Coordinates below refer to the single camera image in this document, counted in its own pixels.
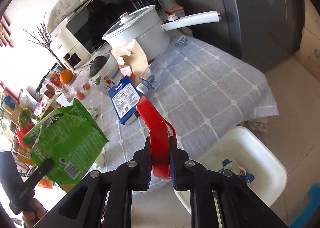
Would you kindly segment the person's left hand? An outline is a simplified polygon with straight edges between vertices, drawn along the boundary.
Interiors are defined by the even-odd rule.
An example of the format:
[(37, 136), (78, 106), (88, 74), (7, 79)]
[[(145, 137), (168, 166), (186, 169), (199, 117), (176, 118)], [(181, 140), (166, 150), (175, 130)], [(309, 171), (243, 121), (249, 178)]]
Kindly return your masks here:
[(35, 208), (31, 211), (23, 212), (23, 227), (33, 228), (47, 214), (46, 209), (37, 199), (33, 198), (31, 203)]

